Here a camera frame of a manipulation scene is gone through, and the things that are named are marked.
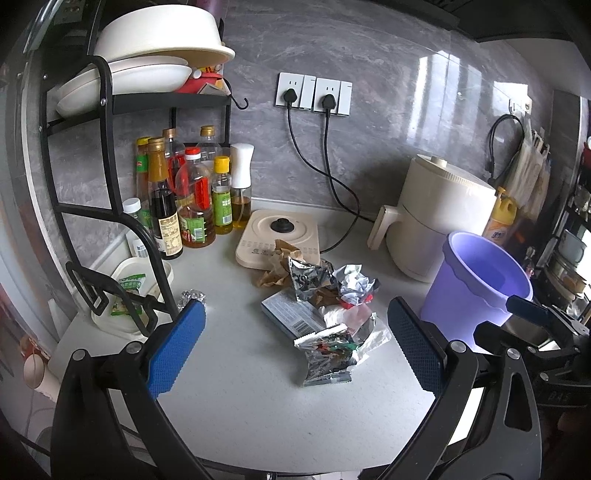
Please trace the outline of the large cream bowl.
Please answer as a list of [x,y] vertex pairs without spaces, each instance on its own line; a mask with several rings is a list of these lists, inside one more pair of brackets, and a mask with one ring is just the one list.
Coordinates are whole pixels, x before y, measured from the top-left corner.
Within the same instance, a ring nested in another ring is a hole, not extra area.
[[94,54],[106,61],[137,56],[175,56],[194,69],[235,59],[221,41],[215,18],[190,5],[158,5],[127,13],[98,36]]

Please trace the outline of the silver foil snack bag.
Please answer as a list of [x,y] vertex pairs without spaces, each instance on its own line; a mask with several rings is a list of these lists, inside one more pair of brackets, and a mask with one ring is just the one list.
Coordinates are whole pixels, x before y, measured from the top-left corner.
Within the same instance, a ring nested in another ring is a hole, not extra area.
[[331,262],[322,259],[320,264],[312,264],[304,260],[288,258],[287,266],[297,301],[308,301],[322,288],[337,288]]

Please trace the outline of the cream air fryer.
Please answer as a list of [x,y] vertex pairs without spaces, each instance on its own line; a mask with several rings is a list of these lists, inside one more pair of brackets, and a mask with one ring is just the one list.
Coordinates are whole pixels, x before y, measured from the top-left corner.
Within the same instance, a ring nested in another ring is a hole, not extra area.
[[431,283],[447,236],[454,231],[481,235],[495,201],[495,189],[475,175],[440,157],[415,155],[398,204],[381,207],[367,246],[386,245],[399,270]]

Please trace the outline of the purple plastic bucket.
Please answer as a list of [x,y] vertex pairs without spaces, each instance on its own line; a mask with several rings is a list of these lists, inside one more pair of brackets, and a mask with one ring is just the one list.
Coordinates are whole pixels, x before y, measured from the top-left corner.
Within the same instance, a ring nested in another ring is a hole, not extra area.
[[476,327],[485,321],[502,326],[510,318],[509,297],[533,298],[531,281],[505,250],[473,233],[450,233],[443,254],[420,318],[435,324],[447,340],[461,340],[482,353],[474,340]]

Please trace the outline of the white wall socket left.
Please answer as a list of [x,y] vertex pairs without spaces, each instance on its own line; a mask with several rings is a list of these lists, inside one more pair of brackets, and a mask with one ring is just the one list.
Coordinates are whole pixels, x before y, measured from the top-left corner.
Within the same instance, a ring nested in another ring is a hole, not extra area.
[[287,101],[284,100],[284,95],[293,90],[295,100],[291,106],[301,110],[311,110],[316,80],[317,78],[312,75],[280,72],[276,84],[276,100],[274,100],[274,104],[277,107],[286,107]]

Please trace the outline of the white oil spray bottle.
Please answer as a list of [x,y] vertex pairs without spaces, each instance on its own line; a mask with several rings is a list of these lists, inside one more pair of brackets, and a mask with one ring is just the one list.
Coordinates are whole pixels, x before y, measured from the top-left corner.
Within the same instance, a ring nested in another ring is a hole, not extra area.
[[252,212],[252,177],[250,164],[254,146],[236,143],[230,147],[230,204],[232,224],[235,228],[244,228]]

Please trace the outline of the white wall socket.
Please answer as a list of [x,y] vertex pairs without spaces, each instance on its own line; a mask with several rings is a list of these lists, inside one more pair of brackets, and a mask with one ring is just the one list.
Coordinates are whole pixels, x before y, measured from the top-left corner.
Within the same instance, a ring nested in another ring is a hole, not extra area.
[[316,80],[317,78],[312,75],[280,72],[276,84],[276,100],[274,100],[274,104],[277,107],[286,107],[287,101],[284,100],[284,95],[293,90],[295,100],[291,106],[301,110],[311,110]]
[[315,95],[312,110],[325,111],[325,105],[332,106],[331,113],[337,116],[349,116],[352,106],[353,83],[327,78],[315,81]]

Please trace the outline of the red white wrapper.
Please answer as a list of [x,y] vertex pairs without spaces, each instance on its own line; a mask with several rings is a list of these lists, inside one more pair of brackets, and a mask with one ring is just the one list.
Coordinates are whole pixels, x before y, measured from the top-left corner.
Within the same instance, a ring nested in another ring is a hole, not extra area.
[[370,303],[381,283],[377,278],[363,274],[361,264],[348,264],[335,270],[332,279],[338,291],[338,299],[347,308]]

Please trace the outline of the brown paper bag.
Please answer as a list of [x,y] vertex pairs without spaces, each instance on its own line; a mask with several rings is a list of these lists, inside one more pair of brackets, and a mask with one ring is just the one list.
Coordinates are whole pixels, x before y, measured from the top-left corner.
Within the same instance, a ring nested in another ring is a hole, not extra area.
[[267,269],[263,276],[256,281],[256,286],[263,288],[289,287],[291,280],[288,260],[290,259],[302,260],[304,254],[289,242],[277,239],[274,242],[273,255],[270,257],[270,269]]

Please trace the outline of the cream induction cooker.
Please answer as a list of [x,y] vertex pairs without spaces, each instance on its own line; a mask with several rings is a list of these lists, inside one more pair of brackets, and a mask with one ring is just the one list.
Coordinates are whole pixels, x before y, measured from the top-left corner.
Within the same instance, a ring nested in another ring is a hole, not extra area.
[[250,215],[235,250],[236,262],[249,269],[270,270],[276,240],[300,250],[308,263],[321,262],[320,235],[314,217],[269,209]]

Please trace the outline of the yellow detergent bottle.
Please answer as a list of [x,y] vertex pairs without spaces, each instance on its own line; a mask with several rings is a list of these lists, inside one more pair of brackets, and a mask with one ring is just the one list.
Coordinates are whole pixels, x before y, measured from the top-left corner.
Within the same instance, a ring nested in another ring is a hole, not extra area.
[[493,243],[502,246],[509,230],[513,226],[518,213],[518,205],[506,194],[503,187],[496,191],[496,201],[483,236]]

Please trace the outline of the gold cap clear bottle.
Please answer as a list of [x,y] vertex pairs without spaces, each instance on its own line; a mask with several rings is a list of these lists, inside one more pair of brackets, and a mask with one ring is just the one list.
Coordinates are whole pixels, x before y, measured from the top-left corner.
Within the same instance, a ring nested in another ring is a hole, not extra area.
[[200,149],[201,162],[212,173],[214,171],[214,159],[222,155],[221,144],[216,141],[215,127],[213,125],[200,127],[197,147]]

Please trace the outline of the small foil ball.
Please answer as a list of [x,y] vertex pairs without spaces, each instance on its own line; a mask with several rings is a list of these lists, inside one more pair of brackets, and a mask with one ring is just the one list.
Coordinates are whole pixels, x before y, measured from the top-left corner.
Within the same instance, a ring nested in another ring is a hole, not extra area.
[[181,311],[190,301],[197,301],[205,304],[205,294],[200,290],[188,289],[183,290],[176,302],[177,309]]

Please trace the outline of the dark soy sauce bottle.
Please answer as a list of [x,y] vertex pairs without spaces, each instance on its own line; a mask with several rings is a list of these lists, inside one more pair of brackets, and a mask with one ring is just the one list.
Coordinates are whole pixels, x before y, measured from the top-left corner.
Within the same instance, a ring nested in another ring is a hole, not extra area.
[[162,137],[148,140],[148,201],[152,235],[161,257],[165,260],[179,257],[183,244]]

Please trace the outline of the cream plate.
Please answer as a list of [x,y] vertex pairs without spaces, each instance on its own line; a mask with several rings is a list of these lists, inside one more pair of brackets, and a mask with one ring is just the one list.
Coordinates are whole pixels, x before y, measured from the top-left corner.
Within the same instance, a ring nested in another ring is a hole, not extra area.
[[[184,85],[192,74],[187,61],[172,56],[141,56],[108,63],[112,94],[169,93]],[[64,118],[84,114],[99,103],[100,78],[88,65],[57,91],[57,113]]]

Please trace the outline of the dish rack with pots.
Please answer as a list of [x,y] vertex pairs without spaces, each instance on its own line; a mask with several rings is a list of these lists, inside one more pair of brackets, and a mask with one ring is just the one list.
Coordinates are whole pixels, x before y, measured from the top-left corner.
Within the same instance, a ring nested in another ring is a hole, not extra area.
[[562,312],[585,316],[590,303],[590,141],[559,197],[551,237],[536,265],[535,298]]

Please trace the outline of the black metal kitchen rack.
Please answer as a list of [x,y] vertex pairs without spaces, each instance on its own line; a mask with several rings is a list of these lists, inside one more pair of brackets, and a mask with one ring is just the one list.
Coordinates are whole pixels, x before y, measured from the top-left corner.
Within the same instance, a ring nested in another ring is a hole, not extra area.
[[[72,75],[88,65],[96,66],[100,78],[99,105],[95,111],[83,114],[78,119],[49,122],[47,120],[47,93],[56,83]],[[113,117],[119,114],[141,112],[156,108],[217,108],[224,107],[224,139],[222,145],[230,145],[230,119],[233,107],[245,110],[249,102],[237,102],[231,94],[228,96],[196,95],[182,93],[141,93],[141,94],[112,94],[112,77],[107,61],[99,56],[84,55],[75,63],[62,67],[58,73],[42,80],[40,91],[39,133],[41,142],[41,157],[45,182],[47,185],[50,204],[58,226],[58,231],[68,254],[65,269],[86,305],[97,316],[107,309],[108,302],[118,298],[126,305],[132,322],[139,332],[147,337],[158,324],[159,312],[175,319],[178,309],[174,301],[169,281],[167,280],[163,260],[160,257],[155,241],[143,229],[140,222],[123,212],[122,199],[117,175]],[[64,203],[59,200],[55,188],[55,180],[48,147],[48,137],[60,131],[72,128],[82,123],[97,119],[100,126],[100,147],[103,175],[109,206],[106,208],[86,206],[74,203]],[[104,222],[116,223],[134,232],[147,249],[149,265],[155,275],[156,286],[161,300],[152,295],[140,295],[126,292],[123,287],[110,276],[84,267],[76,253],[64,221],[66,215],[89,218]]]

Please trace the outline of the white wall socket right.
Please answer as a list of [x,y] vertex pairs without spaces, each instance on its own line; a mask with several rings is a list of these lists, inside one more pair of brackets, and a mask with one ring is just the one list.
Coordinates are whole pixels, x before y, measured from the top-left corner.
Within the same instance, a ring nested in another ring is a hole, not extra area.
[[352,106],[353,83],[327,78],[315,81],[315,95],[312,110],[325,111],[325,105],[332,106],[331,113],[337,116],[349,116]]

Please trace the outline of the red cap oil bottle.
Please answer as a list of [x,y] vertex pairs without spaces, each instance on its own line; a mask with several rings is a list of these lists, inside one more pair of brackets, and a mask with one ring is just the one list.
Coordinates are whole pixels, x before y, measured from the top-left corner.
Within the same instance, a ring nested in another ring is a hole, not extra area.
[[183,245],[188,248],[211,245],[215,239],[211,170],[202,161],[199,147],[187,147],[184,150],[182,165],[174,180]]

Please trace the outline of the red lid container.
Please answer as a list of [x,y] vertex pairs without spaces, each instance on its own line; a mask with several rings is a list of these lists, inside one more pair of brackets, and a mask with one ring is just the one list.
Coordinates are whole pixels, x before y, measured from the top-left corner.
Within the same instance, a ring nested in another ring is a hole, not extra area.
[[221,74],[194,70],[190,78],[176,90],[176,93],[228,96],[230,91]]

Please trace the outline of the hanging cloth bags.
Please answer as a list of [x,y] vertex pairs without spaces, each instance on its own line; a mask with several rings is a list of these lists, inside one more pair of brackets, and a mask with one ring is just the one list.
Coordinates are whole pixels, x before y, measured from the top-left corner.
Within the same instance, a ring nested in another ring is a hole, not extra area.
[[512,161],[504,188],[522,218],[536,222],[546,200],[551,166],[550,145],[532,128],[531,118],[523,118],[524,138]]

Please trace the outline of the green label yellow cap bottle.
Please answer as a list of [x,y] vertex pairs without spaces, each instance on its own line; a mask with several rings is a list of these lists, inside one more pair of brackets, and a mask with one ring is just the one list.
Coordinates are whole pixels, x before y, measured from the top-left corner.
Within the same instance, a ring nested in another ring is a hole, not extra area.
[[217,235],[232,230],[231,176],[228,156],[216,156],[213,161],[211,196],[213,202],[214,228]]

